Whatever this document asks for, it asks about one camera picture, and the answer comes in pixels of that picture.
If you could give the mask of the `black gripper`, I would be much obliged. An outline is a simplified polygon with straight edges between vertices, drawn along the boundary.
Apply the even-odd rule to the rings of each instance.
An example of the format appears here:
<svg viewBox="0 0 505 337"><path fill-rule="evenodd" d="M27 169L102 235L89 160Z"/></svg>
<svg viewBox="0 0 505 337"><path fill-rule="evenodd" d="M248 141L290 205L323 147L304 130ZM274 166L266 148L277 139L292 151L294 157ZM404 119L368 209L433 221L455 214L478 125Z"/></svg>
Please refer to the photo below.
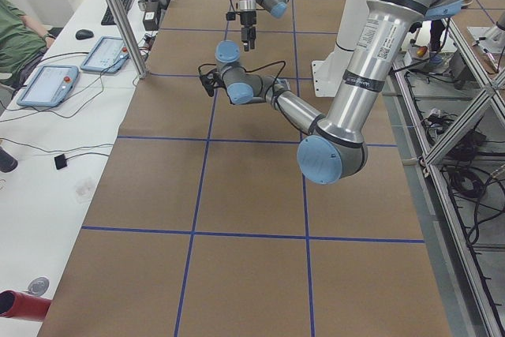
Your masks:
<svg viewBox="0 0 505 337"><path fill-rule="evenodd" d="M244 51L254 50L256 46L256 11L241 11L241 42Z"/></svg>

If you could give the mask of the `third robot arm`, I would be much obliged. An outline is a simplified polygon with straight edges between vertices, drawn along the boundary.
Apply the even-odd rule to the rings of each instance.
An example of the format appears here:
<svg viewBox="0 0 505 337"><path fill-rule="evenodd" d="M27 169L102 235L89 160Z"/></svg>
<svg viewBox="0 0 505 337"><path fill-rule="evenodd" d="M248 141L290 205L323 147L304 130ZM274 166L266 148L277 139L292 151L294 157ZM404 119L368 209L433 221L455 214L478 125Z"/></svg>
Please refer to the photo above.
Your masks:
<svg viewBox="0 0 505 337"><path fill-rule="evenodd" d="M499 46L504 45L505 12L499 17L495 24L486 30L484 40Z"/></svg>

